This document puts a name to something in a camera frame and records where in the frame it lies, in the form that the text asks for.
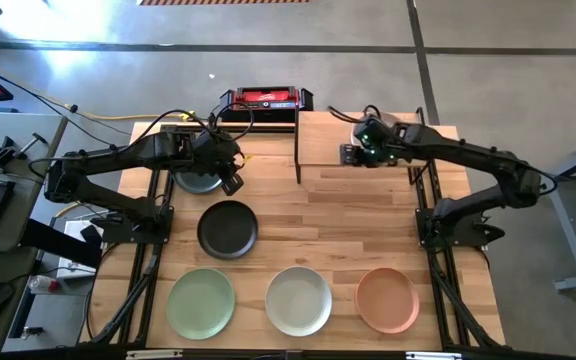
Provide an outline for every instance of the black plate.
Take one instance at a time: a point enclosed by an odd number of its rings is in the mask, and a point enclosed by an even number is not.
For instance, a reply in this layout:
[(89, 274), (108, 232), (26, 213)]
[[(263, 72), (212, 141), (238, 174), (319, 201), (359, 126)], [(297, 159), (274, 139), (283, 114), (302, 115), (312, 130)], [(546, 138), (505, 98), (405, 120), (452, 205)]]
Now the black plate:
[(206, 210), (197, 226), (199, 245), (208, 255), (232, 260), (247, 253), (259, 234), (257, 217), (238, 201), (222, 201)]

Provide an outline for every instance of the gray floor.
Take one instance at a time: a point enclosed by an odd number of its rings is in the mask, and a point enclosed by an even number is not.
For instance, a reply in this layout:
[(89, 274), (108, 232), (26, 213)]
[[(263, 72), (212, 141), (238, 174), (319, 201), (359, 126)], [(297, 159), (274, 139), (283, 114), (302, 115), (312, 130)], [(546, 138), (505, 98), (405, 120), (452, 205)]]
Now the gray floor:
[[(404, 0), (313, 0), (307, 5), (145, 7), (121, 1), (28, 1), (42, 12), (30, 23), (6, 5), (0, 39), (175, 44), (413, 45)], [(576, 0), (417, 0), (427, 46), (576, 47)], [(462, 137), (509, 149), (551, 170), (576, 149), (576, 57), (428, 57), (442, 124)], [(356, 110), (374, 103), (385, 111), (424, 105), (413, 54), (148, 53), (0, 51), (0, 67), (16, 78), (90, 112), (125, 115), (171, 108), (206, 114), (226, 90), (290, 84), (315, 94), (316, 109)], [(48, 112), (27, 95), (10, 106)], [(127, 137), (82, 122), (100, 137)], [(129, 130), (129, 122), (113, 125)], [(70, 128), (61, 151), (101, 144)], [(473, 190), (491, 178), (470, 172)], [(116, 187), (118, 174), (98, 179)], [(564, 200), (576, 219), (576, 188)], [(41, 201), (34, 217), (47, 221), (59, 205)], [(509, 345), (576, 355), (576, 291), (558, 294), (554, 279), (576, 268), (547, 198), (525, 210), (492, 212), (507, 230), (490, 247), (492, 277)], [(74, 343), (81, 297), (38, 300), (29, 324), (48, 334), (11, 341), (7, 350)], [(62, 321), (71, 326), (64, 327)]]

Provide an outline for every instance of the wooden table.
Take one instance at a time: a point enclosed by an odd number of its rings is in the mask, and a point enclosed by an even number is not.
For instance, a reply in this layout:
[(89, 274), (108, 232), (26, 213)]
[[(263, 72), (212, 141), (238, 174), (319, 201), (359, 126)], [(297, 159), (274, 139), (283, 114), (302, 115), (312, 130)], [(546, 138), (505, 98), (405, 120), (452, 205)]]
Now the wooden table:
[[(398, 114), (415, 121), (415, 114)], [(133, 139), (147, 126), (137, 123)], [(302, 184), (295, 179), (294, 134), (251, 133), (238, 141), (253, 158), (239, 174), (245, 185), (229, 199), (248, 205), (257, 215), (260, 236), (250, 253), (238, 260), (208, 256), (198, 245), (196, 227), (202, 213), (225, 200), (221, 191), (191, 195), (175, 189), (172, 201), (175, 222), (164, 247), (157, 282), (148, 347), (232, 349), (328, 350), (432, 350), (440, 348), (437, 319), (426, 253), (417, 242), (414, 210), (415, 188), (408, 184), (405, 167), (365, 169), (334, 166), (333, 152), (348, 142), (349, 124), (327, 113), (302, 113), (299, 155)], [(438, 126), (444, 136), (456, 129)], [(438, 161), (444, 196), (462, 197), (470, 192), (463, 167)], [(164, 176), (158, 193), (163, 191)], [(143, 196), (150, 171), (123, 172), (119, 191)], [(105, 260), (94, 288), (91, 324), (97, 333), (124, 300), (135, 246), (117, 247)], [(503, 333), (490, 274), (474, 249), (455, 249), (458, 278), (465, 303), (482, 326), (503, 343)], [(266, 287), (286, 267), (308, 266), (326, 278), (333, 294), (332, 315), (316, 334), (294, 338), (277, 330), (265, 313)], [(179, 336), (168, 324), (168, 294), (184, 273), (198, 267), (219, 269), (235, 289), (236, 308), (230, 323), (218, 335), (203, 341)], [(354, 303), (355, 287), (363, 274), (378, 267), (402, 271), (414, 282), (421, 307), (413, 326), (402, 334), (384, 335), (368, 327)], [(138, 303), (132, 336), (141, 314)], [(456, 338), (454, 313), (447, 306), (451, 333)]]

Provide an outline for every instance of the green plate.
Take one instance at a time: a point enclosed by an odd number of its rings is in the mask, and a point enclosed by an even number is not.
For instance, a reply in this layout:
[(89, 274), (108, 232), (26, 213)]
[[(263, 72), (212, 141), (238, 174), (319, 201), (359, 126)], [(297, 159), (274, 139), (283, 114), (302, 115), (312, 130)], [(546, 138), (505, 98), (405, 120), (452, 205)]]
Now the green plate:
[(230, 280), (215, 269), (184, 274), (168, 296), (168, 323), (190, 340), (203, 340), (220, 332), (235, 310)]

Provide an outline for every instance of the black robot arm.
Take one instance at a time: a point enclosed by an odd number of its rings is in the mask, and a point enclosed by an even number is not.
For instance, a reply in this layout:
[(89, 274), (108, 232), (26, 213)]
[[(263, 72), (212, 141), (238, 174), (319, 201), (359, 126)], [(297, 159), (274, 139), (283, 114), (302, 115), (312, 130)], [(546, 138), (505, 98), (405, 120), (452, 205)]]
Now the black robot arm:
[(122, 195), (94, 184), (88, 176), (136, 167), (218, 175), (224, 192), (232, 195), (243, 186), (236, 174), (237, 154), (239, 146), (225, 131), (203, 131), (197, 137), (191, 132), (160, 132), (125, 147), (66, 153), (48, 171), (45, 196), (57, 203), (94, 204), (133, 220), (155, 220), (159, 210), (154, 199)]
[(360, 151), (358, 158), (365, 159), (369, 166), (391, 159), (407, 162), (440, 159), (495, 177), (498, 184), (493, 187), (458, 200), (439, 200), (432, 220), (443, 226), (453, 226), (467, 215), (496, 207), (533, 206), (540, 195), (540, 173), (509, 151), (445, 138), (437, 130), (421, 124), (397, 122), (390, 127), (372, 115), (356, 126), (354, 136), (362, 144), (362, 149), (355, 152)]

